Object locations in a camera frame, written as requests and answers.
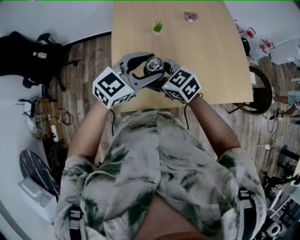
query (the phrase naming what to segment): black office chair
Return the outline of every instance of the black office chair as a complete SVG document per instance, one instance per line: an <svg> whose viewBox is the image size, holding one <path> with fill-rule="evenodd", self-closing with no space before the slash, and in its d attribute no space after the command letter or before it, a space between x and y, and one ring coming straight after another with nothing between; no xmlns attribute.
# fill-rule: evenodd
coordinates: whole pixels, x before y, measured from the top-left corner
<svg viewBox="0 0 300 240"><path fill-rule="evenodd" d="M55 76L62 91L66 88L60 79L63 66L78 65L78 61L63 63L64 49L61 44L54 44L49 40L50 34L44 33L38 41L45 41L43 45L24 38L18 32L0 38L0 75L20 75L24 77L23 86L31 88L42 84L48 88Z"/></svg>
<svg viewBox="0 0 300 240"><path fill-rule="evenodd" d="M241 109L243 112L246 112L251 115L262 115L264 114L271 106L273 93L271 84L267 76L256 67L249 67L249 71L253 72L255 75L259 76L262 81L264 88L252 88L253 90L253 102L247 103L234 103L237 108L228 112L229 114L235 112L238 109Z"/></svg>

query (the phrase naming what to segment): chair armrest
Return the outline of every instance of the chair armrest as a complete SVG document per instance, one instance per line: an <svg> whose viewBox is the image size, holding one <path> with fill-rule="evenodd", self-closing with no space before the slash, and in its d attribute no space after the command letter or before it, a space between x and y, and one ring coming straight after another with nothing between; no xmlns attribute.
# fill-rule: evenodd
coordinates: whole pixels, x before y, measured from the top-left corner
<svg viewBox="0 0 300 240"><path fill-rule="evenodd" d="M47 44L52 44L52 42L50 42L49 40L50 37L50 33L44 33L42 35L40 35L37 40L38 41L45 41Z"/></svg>

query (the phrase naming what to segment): small succulent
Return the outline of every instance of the small succulent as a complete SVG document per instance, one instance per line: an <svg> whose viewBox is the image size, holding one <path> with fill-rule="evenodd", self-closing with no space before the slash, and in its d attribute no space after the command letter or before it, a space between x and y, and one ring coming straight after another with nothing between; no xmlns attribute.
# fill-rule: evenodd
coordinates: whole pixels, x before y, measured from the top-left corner
<svg viewBox="0 0 300 240"><path fill-rule="evenodd" d="M184 17L188 22L194 22L198 19L198 14L193 12L184 12Z"/></svg>
<svg viewBox="0 0 300 240"><path fill-rule="evenodd" d="M161 23L161 21L159 23L156 21L156 24L153 27L153 31L161 32L162 29L163 29L163 24Z"/></svg>

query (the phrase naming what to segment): tie-dye shirt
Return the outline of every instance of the tie-dye shirt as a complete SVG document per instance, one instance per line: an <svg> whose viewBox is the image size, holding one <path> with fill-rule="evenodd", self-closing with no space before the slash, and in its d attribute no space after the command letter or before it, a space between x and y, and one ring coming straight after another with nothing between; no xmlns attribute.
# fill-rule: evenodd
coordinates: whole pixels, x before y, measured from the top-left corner
<svg viewBox="0 0 300 240"><path fill-rule="evenodd" d="M79 194L89 240L133 239L159 194L202 234L235 240L239 188L258 199L257 232L266 202L245 150L228 150L216 161L170 113L136 112L120 124L99 168L79 155L67 159L55 232L59 240L69 239L68 215Z"/></svg>

